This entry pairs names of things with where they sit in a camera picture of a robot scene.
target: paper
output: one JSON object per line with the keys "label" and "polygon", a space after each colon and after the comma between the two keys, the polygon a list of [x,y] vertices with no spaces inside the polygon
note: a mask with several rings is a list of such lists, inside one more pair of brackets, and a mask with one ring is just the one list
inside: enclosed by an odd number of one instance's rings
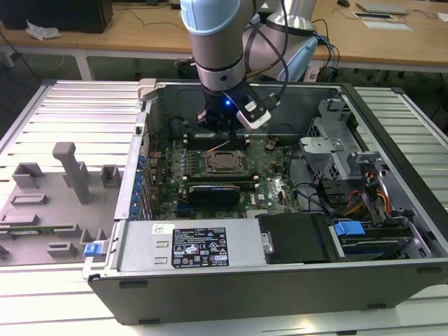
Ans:
{"label": "paper", "polygon": [[35,39],[43,41],[43,39],[55,39],[61,37],[57,28],[43,28],[32,24],[27,20],[28,28],[27,33],[33,36]]}
{"label": "paper", "polygon": [[448,22],[448,14],[439,13],[438,15],[441,21]]}
{"label": "paper", "polygon": [[408,32],[412,32],[406,24],[403,23],[387,23],[387,22],[371,22],[371,21],[363,21],[364,25],[372,29],[386,29],[386,30],[405,30]]}

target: aluminum profile table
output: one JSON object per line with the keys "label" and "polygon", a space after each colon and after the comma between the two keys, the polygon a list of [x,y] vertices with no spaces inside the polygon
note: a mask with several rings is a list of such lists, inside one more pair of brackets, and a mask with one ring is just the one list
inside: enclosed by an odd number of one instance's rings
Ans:
{"label": "aluminum profile table", "polygon": [[[363,100],[448,210],[448,139],[406,95],[390,88],[357,87]],[[358,128],[371,151],[375,145]]]}
{"label": "aluminum profile table", "polygon": [[[445,136],[405,95],[390,89],[358,91],[447,207]],[[19,160],[36,161],[44,172],[61,171],[51,155],[55,141],[75,142],[77,159],[90,170],[105,162],[124,169],[139,111],[137,83],[59,81],[42,87],[0,141],[0,200],[5,202],[13,187],[11,174]],[[359,132],[374,150],[363,129]],[[442,284],[395,309],[128,327],[116,322],[81,269],[80,264],[1,267],[0,335],[79,335],[86,330],[122,336],[353,335],[347,333],[353,330],[375,336],[448,334],[448,286]]]}

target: floor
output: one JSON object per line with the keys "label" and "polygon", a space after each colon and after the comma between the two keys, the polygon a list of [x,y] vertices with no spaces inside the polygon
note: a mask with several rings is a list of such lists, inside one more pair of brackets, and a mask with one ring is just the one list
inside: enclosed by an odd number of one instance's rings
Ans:
{"label": "floor", "polygon": [[[41,79],[81,79],[75,59],[72,57],[56,55],[23,55],[23,57]],[[98,81],[135,80],[132,59],[93,57],[91,64]],[[179,77],[177,68],[171,60],[143,59],[141,69],[143,71],[141,76],[144,78]],[[351,83],[355,86],[400,87],[429,116],[441,105],[447,92],[446,74],[443,83],[438,73],[407,72],[403,78],[399,78],[396,71],[391,71],[381,85],[375,84],[376,74],[376,71],[371,70],[340,69],[339,76],[333,81]],[[326,81],[329,75],[330,69],[326,69],[319,80]],[[18,57],[14,69],[6,70],[5,66],[0,68],[0,87],[1,138],[27,105],[39,83],[34,80],[32,73]],[[444,129],[448,121],[448,111],[443,107],[439,108],[434,121],[438,127]]]}

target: gray plastic part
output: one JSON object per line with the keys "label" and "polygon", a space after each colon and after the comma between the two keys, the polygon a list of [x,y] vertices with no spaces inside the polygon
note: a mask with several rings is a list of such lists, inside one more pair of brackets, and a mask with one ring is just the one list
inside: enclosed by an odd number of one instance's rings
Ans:
{"label": "gray plastic part", "polygon": [[75,159],[76,146],[73,142],[58,142],[53,148],[53,157],[59,160],[75,190],[76,196],[81,204],[89,202],[90,191],[87,181],[83,179],[81,170]]}
{"label": "gray plastic part", "polygon": [[106,240],[106,239],[107,239],[107,236],[104,233],[104,230],[103,229],[99,229],[98,230],[98,234],[97,234],[97,240]]}
{"label": "gray plastic part", "polygon": [[[81,178],[87,183],[87,185],[90,184],[90,174],[87,170],[87,167],[85,166],[84,162],[78,162],[79,171],[81,172]],[[65,183],[67,184],[67,187],[72,188],[70,178],[67,175],[64,175]]]}
{"label": "gray plastic part", "polygon": [[37,163],[20,163],[14,171],[13,179],[20,189],[37,189],[35,177],[43,176]]}
{"label": "gray plastic part", "polygon": [[[0,209],[0,220],[4,216],[26,216],[36,214],[39,222],[35,228],[54,227],[55,230],[62,229],[60,226],[78,225],[79,230],[64,232],[62,235],[73,233],[75,237],[57,237],[59,233],[35,234],[32,228],[21,231],[21,234],[7,232],[8,226],[0,226],[0,244],[10,251],[14,258],[0,260],[1,266],[14,265],[41,265],[60,263],[60,259],[51,258],[47,253],[48,243],[72,242],[79,253],[72,258],[65,258],[64,263],[82,263],[84,261],[83,246],[80,238],[83,229],[88,229],[93,238],[97,236],[99,229],[103,229],[107,237],[111,236],[113,227],[113,215],[117,204],[119,188],[104,188],[99,171],[90,172],[90,201],[89,204],[79,204],[78,198],[73,191],[67,187],[62,177],[65,172],[45,173],[42,177],[36,177],[34,181],[38,186],[38,192],[45,194],[48,201],[45,204],[13,206],[6,202]],[[14,196],[36,194],[36,191],[21,190],[16,186],[10,193],[10,200]]]}
{"label": "gray plastic part", "polygon": [[63,241],[49,243],[47,252],[52,258],[75,257],[78,254],[78,249],[71,241]]}
{"label": "gray plastic part", "polygon": [[0,231],[0,240],[14,240],[14,236],[7,230]]}
{"label": "gray plastic part", "polygon": [[9,225],[9,226],[30,226],[37,225],[39,222],[39,217],[34,215],[26,215],[26,216],[3,216],[0,220],[0,225]]}
{"label": "gray plastic part", "polygon": [[83,233],[81,234],[81,238],[79,239],[79,244],[81,246],[84,246],[91,242],[93,242],[92,236],[90,235],[90,233],[87,229],[84,229]]}
{"label": "gray plastic part", "polygon": [[73,238],[73,237],[81,237],[82,230],[78,224],[75,224],[70,229],[55,229],[54,233],[58,238]]}
{"label": "gray plastic part", "polygon": [[47,202],[45,194],[28,194],[12,196],[10,203],[16,207],[21,205],[42,205]]}
{"label": "gray plastic part", "polygon": [[116,165],[104,165],[101,168],[100,176],[105,188],[119,188],[121,186],[120,171]]}
{"label": "gray plastic part", "polygon": [[0,245],[0,259],[5,260],[6,256],[9,254],[9,251]]}

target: motherboard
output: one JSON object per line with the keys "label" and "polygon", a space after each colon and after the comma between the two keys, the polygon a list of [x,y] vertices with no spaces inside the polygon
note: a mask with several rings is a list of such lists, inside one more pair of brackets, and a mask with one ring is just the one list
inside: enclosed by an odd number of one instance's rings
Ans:
{"label": "motherboard", "polygon": [[150,151],[155,220],[254,218],[300,212],[286,175],[291,146],[268,137],[213,143],[167,141]]}

